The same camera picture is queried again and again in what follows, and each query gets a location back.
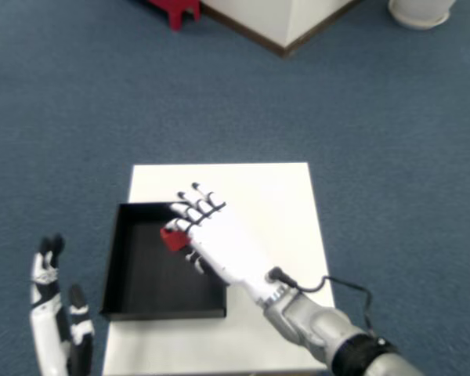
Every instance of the robotic thumb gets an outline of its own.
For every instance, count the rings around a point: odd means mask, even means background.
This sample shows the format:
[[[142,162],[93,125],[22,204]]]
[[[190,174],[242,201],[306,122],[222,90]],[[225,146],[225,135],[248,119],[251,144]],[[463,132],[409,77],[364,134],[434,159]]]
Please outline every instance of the robotic thumb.
[[[91,372],[92,339],[94,327],[89,316],[89,306],[80,286],[70,287],[71,347],[70,374],[86,376]]]

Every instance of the wall baseboard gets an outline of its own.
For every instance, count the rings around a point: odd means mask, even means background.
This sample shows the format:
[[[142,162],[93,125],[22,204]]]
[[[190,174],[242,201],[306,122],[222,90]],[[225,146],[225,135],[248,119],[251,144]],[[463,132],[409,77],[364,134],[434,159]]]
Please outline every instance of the wall baseboard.
[[[342,6],[336,12],[332,13],[328,18],[325,20],[320,21],[317,25],[312,27],[306,33],[304,33],[301,37],[293,41],[290,45],[283,47],[278,43],[268,39],[267,37],[258,34],[256,31],[251,30],[247,26],[235,21],[234,19],[228,17],[227,15],[218,12],[217,10],[213,9],[212,7],[201,3],[202,13],[211,17],[213,20],[218,21],[220,24],[223,24],[230,29],[236,31],[239,34],[242,34],[244,37],[251,39],[253,42],[258,43],[262,47],[268,49],[269,51],[277,54],[282,58],[289,57],[292,55],[299,47],[304,45],[307,41],[309,41],[314,35],[323,31],[326,27],[331,26],[334,22],[336,22],[341,16],[343,16],[346,12],[348,12],[351,8],[355,5],[362,2],[362,0],[352,0],[348,4]]]

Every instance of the black box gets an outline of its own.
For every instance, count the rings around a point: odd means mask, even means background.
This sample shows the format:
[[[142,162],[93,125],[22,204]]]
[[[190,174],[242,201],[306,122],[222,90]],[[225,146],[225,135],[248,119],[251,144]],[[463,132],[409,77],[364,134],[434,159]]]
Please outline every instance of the black box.
[[[100,313],[109,320],[226,316],[226,287],[199,274],[162,242],[175,214],[169,203],[121,204],[107,264]]]

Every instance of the white table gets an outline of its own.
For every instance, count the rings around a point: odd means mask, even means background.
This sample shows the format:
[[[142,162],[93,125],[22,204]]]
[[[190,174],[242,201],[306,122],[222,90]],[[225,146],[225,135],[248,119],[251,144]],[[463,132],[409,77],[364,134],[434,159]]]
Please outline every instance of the white table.
[[[327,264],[306,163],[136,165],[128,201],[174,201],[192,182],[209,185],[247,220],[268,256],[301,285]],[[329,286],[310,295],[333,306]],[[286,342],[238,287],[227,291],[225,319],[112,322],[103,373],[221,374],[312,371],[325,366]]]

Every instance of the white flower pot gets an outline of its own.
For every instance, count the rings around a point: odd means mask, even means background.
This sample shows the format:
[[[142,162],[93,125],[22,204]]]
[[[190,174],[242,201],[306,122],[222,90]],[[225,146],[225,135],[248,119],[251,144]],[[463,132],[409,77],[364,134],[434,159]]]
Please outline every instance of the white flower pot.
[[[428,30],[447,21],[456,0],[389,0],[389,11],[401,25]]]

